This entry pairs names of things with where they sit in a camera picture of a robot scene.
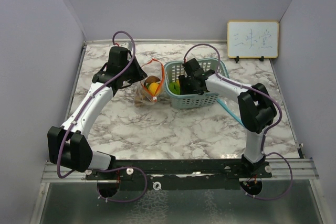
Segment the teal plastic basket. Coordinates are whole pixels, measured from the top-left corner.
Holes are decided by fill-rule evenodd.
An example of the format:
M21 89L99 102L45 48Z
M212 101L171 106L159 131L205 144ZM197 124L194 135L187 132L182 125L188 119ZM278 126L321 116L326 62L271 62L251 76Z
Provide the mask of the teal plastic basket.
M175 109L192 109L213 105L219 94L209 92L205 78L218 70L229 77L226 66L215 58L171 61L164 65L164 89Z

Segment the brown round toy fruit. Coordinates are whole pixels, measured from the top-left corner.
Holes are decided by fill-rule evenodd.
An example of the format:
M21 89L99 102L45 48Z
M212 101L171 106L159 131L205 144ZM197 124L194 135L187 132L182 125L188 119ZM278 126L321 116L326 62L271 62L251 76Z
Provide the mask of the brown round toy fruit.
M151 84L151 83L156 83L156 82L160 82L160 81L161 81L161 79L157 76L149 76L149 77L146 78L144 83Z

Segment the orange mango toy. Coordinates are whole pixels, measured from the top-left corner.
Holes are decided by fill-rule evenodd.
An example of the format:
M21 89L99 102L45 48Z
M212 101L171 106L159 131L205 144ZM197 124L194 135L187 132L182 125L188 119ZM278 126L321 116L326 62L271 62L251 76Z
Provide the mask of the orange mango toy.
M161 91L160 85L158 83L151 83L148 85L148 91L153 95L156 96L157 93Z

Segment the orange zip clear bag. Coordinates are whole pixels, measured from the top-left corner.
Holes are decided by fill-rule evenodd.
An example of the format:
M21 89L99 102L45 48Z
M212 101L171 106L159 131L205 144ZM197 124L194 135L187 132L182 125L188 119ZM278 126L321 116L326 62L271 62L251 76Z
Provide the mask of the orange zip clear bag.
M165 70L163 64L157 59L151 59L141 66L148 75L140 81L135 94L135 107L154 105L158 102L159 96L163 92L165 81Z

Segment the blue zip clear bag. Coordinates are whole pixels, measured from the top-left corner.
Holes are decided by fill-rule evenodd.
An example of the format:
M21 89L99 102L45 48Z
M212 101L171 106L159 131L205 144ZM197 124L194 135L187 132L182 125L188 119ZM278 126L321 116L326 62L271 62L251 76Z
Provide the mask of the blue zip clear bag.
M217 99L217 103L221 105L221 107L226 110L226 112L233 117L241 126L244 126L241 119L232 111L228 108L228 106L223 102L221 99Z

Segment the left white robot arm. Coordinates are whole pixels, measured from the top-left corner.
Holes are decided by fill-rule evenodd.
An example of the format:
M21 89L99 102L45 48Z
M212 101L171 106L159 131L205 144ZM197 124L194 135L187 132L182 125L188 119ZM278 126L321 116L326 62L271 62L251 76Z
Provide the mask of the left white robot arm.
M98 170L104 179L115 175L115 157L93 151L87 141L90 130L106 104L119 89L147 77L128 48L113 46L108 62L93 76L88 93L74 113L47 133L50 161L78 172Z

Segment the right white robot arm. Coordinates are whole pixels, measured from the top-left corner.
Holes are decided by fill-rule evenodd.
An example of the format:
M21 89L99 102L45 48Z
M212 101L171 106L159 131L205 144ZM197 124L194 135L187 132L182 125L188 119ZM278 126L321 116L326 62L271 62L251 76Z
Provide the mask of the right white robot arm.
M272 125L277 115L266 87L261 83L251 86L233 81L215 70L204 71L195 58L185 61L182 66L186 74L179 76L181 94L212 92L238 104L241 122L247 130L241 171L246 177L254 177L265 161L266 128Z

